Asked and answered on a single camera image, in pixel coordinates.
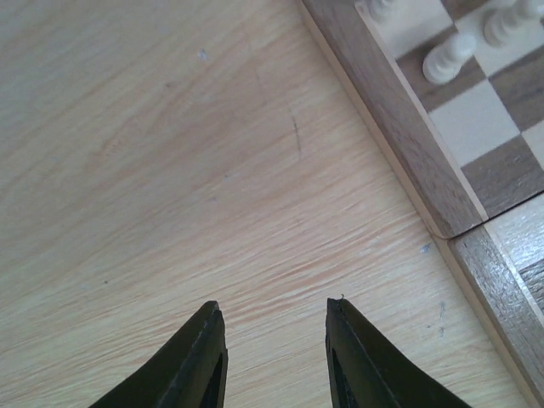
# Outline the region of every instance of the scratch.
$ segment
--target scratch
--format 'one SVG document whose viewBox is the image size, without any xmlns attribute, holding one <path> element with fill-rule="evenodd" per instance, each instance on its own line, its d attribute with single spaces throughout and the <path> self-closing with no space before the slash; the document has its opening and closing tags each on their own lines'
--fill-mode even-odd
<svg viewBox="0 0 544 408">
<path fill-rule="evenodd" d="M 255 64 L 255 53 L 253 52 L 252 41 L 251 41 L 251 38 L 249 36 L 249 32 L 247 31 L 246 19 L 244 18 L 244 14 L 243 14 L 241 8 L 238 9 L 238 14 L 240 15 L 241 28 L 242 28 L 243 33 L 244 33 L 244 38 L 246 39 L 247 49 L 249 50 L 249 54 L 251 56 L 249 62 L 251 64 L 252 68 L 253 68 L 253 71 L 255 72 L 255 77 L 257 79 L 257 84 L 258 84 L 258 87 L 259 87 L 259 89 L 261 91 L 261 96 L 264 99 L 264 105 L 267 105 L 269 103 L 269 101 L 268 101 L 268 98 L 266 97 L 266 93 L 264 92 L 263 81 L 261 80 L 261 76 L 258 73 L 257 65 Z"/>
<path fill-rule="evenodd" d="M 303 158 L 303 147 L 300 144 L 300 135 L 298 134 L 298 125 L 295 116 L 291 112 L 292 126 L 295 129 L 295 137 L 297 138 L 297 148 L 298 148 L 298 160 Z"/>
<path fill-rule="evenodd" d="M 444 313 L 445 313 L 445 302 L 440 302 L 440 319 L 444 319 Z"/>
</svg>

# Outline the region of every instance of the light square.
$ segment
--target light square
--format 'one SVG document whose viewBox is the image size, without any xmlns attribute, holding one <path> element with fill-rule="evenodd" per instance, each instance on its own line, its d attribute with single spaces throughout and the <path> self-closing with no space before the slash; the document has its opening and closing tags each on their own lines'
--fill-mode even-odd
<svg viewBox="0 0 544 408">
<path fill-rule="evenodd" d="M 487 80 L 433 110 L 430 117 L 459 167 L 519 135 Z"/>
<path fill-rule="evenodd" d="M 356 5 L 360 13 L 368 15 L 366 1 Z M 396 15 L 385 23 L 371 20 L 395 59 L 425 43 L 439 32 L 453 25 L 440 0 L 412 0 L 399 2 Z"/>
<path fill-rule="evenodd" d="M 544 195 L 528 200 L 489 222 L 518 270 L 542 259 L 544 245 Z"/>
<path fill-rule="evenodd" d="M 537 123 L 535 126 L 527 129 L 522 133 L 527 145 L 529 145 L 536 160 L 544 168 L 544 121 Z"/>
<path fill-rule="evenodd" d="M 490 0 L 455 23 L 459 32 L 472 33 L 476 37 L 474 57 L 488 77 L 544 45 L 544 27 L 538 20 L 528 25 L 512 43 L 504 47 L 491 47 L 485 41 L 483 29 L 486 18 L 493 9 L 508 7 L 513 3 L 514 0 Z"/>
</svg>

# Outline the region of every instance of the chessboard frame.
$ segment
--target chessboard frame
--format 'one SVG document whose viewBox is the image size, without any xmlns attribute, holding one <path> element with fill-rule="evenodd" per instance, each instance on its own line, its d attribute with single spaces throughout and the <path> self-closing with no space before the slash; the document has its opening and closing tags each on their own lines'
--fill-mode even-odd
<svg viewBox="0 0 544 408">
<path fill-rule="evenodd" d="M 530 307 L 518 283 L 507 278 L 506 261 L 482 225 L 489 217 L 445 153 L 447 149 L 439 145 L 440 138 L 434 136 L 434 126 L 410 84 L 392 57 L 383 52 L 385 46 L 376 29 L 366 24 L 354 0 L 298 3 L 305 25 L 435 236 L 520 390 L 530 406 L 544 406 L 540 374 L 544 372 L 544 344 L 526 342 L 544 336 L 542 313 Z M 516 310 L 496 303 L 499 289 L 518 299 Z"/>
<path fill-rule="evenodd" d="M 452 238 L 487 221 L 476 194 L 372 24 L 353 0 L 302 0 L 303 17 L 430 231 Z"/>
</svg>

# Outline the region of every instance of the dust speck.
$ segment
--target dust speck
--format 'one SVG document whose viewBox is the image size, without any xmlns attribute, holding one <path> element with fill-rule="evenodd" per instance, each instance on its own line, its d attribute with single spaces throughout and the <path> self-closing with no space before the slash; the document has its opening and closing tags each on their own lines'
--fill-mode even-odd
<svg viewBox="0 0 544 408">
<path fill-rule="evenodd" d="M 419 250 L 419 253 L 427 253 L 429 249 L 431 249 L 431 243 L 425 244 L 422 246 L 422 248 Z"/>
<path fill-rule="evenodd" d="M 201 48 L 198 50 L 198 58 L 203 61 L 207 61 L 207 52 L 205 49 Z"/>
</svg>

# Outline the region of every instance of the pawn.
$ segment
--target pawn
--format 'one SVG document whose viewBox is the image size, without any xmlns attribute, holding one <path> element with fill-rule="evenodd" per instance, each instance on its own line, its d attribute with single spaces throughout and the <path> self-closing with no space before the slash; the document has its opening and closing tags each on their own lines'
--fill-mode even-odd
<svg viewBox="0 0 544 408">
<path fill-rule="evenodd" d="M 543 0 L 518 0 L 510 7 L 499 8 L 484 24 L 485 41 L 492 47 L 502 47 L 543 15 Z"/>
<path fill-rule="evenodd" d="M 391 20 L 399 7 L 399 0 L 368 0 L 371 17 L 378 23 Z"/>
<path fill-rule="evenodd" d="M 476 38 L 470 34 L 454 34 L 434 47 L 423 61 L 423 75 L 435 85 L 455 78 L 476 51 Z"/>
</svg>

